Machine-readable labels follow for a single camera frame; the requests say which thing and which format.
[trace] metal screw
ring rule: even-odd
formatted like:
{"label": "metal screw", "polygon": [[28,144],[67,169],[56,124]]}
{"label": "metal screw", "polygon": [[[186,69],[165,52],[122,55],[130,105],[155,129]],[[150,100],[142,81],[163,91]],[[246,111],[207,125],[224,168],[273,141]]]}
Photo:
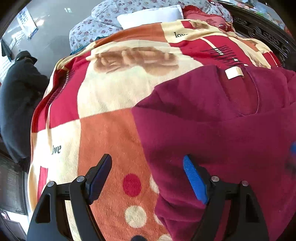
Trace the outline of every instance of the metal screw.
{"label": "metal screw", "polygon": [[211,180],[216,183],[220,180],[220,178],[218,178],[217,176],[212,176]]}
{"label": "metal screw", "polygon": [[247,181],[243,180],[242,181],[242,185],[245,186],[245,187],[247,187],[249,185],[249,183]]}
{"label": "metal screw", "polygon": [[54,182],[53,182],[53,181],[50,181],[50,182],[48,182],[48,184],[47,184],[48,187],[52,187],[53,185],[54,185]]}
{"label": "metal screw", "polygon": [[84,176],[79,176],[77,179],[76,179],[77,182],[83,182],[84,181]]}

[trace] maroon shirt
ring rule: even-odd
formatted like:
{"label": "maroon shirt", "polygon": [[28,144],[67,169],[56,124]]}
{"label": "maroon shirt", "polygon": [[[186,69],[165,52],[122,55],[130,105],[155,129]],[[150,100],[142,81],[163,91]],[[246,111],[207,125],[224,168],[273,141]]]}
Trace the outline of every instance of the maroon shirt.
{"label": "maroon shirt", "polygon": [[[287,169],[296,141],[296,75],[282,68],[242,67],[228,80],[214,65],[155,87],[133,115],[160,194],[155,213],[173,240],[187,241],[205,206],[183,170],[183,157],[221,180],[247,180],[264,214],[270,241],[296,211],[296,177]],[[216,240],[223,236],[227,205]]]}

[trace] hat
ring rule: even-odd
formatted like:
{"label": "hat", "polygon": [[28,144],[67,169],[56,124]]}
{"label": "hat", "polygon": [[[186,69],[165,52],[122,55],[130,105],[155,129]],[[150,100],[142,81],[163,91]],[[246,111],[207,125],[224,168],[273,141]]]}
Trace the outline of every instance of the hat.
{"label": "hat", "polygon": [[17,54],[17,56],[15,57],[15,62],[17,62],[17,61],[23,59],[24,57],[28,57],[28,58],[32,59],[33,64],[35,64],[35,63],[37,62],[37,59],[34,58],[34,57],[32,57],[31,54],[29,53],[29,51],[22,51],[22,52],[19,52],[19,53]]}

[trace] dark coat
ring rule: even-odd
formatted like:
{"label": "dark coat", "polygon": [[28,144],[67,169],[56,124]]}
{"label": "dark coat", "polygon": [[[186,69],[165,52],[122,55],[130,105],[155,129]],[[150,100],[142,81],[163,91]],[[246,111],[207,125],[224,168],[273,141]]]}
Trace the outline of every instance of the dark coat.
{"label": "dark coat", "polygon": [[10,67],[0,87],[0,131],[17,163],[31,156],[31,121],[48,83],[48,78],[26,58]]}

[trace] polka dot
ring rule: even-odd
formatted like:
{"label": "polka dot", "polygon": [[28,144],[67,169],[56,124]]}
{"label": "polka dot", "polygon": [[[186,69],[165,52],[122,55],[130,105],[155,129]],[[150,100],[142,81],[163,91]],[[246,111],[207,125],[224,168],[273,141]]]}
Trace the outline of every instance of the polka dot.
{"label": "polka dot", "polygon": [[132,228],[141,228],[147,221],[147,215],[140,206],[129,206],[125,211],[125,219]]}
{"label": "polka dot", "polygon": [[131,241],[147,241],[147,239],[145,239],[143,236],[141,235],[136,235],[136,236],[133,236],[131,238]]}
{"label": "polka dot", "polygon": [[154,181],[152,175],[150,176],[149,183],[150,183],[150,187],[151,187],[152,191],[154,191],[156,194],[159,194],[158,186],[157,186],[156,182]]}
{"label": "polka dot", "polygon": [[173,241],[169,234],[163,234],[157,241]]}
{"label": "polka dot", "polygon": [[155,222],[157,222],[159,225],[163,226],[163,223],[158,219],[158,217],[155,215],[155,213],[153,214],[154,220]]}
{"label": "polka dot", "polygon": [[124,177],[122,188],[126,195],[136,197],[141,192],[141,181],[135,174],[128,174]]}

